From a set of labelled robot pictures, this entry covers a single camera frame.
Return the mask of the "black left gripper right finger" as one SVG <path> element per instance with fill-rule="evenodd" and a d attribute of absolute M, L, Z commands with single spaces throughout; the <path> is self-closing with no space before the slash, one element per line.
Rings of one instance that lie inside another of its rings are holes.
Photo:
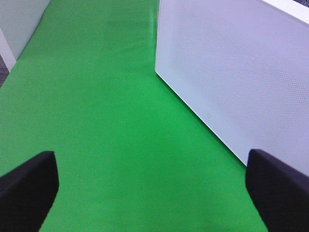
<path fill-rule="evenodd" d="M 309 178 L 273 155 L 249 152 L 245 186 L 270 232 L 309 230 Z"/>

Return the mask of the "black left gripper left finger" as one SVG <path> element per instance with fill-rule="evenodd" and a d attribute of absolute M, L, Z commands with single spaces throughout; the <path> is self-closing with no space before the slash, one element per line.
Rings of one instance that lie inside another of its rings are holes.
<path fill-rule="evenodd" d="M 0 178 L 0 230 L 37 232 L 59 190 L 56 156 L 43 151 Z"/>

